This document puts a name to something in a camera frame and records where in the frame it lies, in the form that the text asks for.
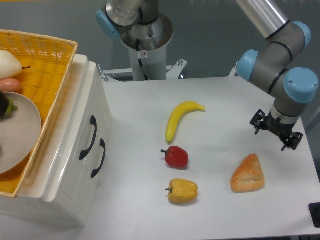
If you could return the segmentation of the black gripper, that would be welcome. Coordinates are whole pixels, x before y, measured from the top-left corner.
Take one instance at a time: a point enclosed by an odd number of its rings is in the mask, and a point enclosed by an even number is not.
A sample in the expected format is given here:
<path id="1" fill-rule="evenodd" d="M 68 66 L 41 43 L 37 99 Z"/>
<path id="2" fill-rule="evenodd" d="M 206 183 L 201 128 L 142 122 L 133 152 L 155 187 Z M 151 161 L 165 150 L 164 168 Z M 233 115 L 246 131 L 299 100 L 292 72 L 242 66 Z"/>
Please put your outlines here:
<path id="1" fill-rule="evenodd" d="M 265 113 L 259 109 L 251 119 L 250 124 L 255 128 L 255 135 L 257 135 L 260 130 L 269 131 L 276 135 L 283 143 L 281 151 L 285 149 L 295 151 L 304 135 L 301 132 L 293 132 L 295 123 L 281 123 L 281 120 L 280 117 L 274 118 L 271 112 L 265 115 Z"/>

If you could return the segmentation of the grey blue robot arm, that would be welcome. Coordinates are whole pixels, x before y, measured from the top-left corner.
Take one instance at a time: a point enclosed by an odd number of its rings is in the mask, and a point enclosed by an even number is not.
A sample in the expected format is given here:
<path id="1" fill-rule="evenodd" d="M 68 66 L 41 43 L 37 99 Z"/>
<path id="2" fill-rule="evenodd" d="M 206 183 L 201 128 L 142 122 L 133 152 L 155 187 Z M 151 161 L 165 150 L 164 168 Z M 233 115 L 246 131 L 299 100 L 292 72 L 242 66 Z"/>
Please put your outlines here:
<path id="1" fill-rule="evenodd" d="M 295 150 L 303 134 L 293 127 L 314 99 L 319 79 L 310 69 L 289 64 L 311 41 L 310 28 L 290 21 L 273 0 L 238 0 L 237 4 L 268 42 L 262 52 L 248 50 L 236 64 L 236 74 L 274 98 L 268 114 L 258 110 L 250 121 L 255 131 L 278 136 L 283 149 Z"/>

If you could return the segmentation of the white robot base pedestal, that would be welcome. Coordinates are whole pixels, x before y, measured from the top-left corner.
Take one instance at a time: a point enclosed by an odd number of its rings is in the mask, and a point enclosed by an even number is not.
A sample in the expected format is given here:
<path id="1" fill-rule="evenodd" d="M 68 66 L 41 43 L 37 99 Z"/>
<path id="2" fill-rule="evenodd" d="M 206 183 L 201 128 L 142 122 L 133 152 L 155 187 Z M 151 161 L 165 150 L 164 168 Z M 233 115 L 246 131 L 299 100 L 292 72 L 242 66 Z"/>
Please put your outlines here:
<path id="1" fill-rule="evenodd" d="M 188 62 L 179 59 L 167 65 L 167 47 L 173 38 L 170 19 L 160 13 L 150 24 L 136 24 L 123 35 L 117 31 L 102 10 L 96 13 L 102 30 L 112 39 L 120 40 L 129 54 L 134 81 L 177 80 L 183 77 Z"/>

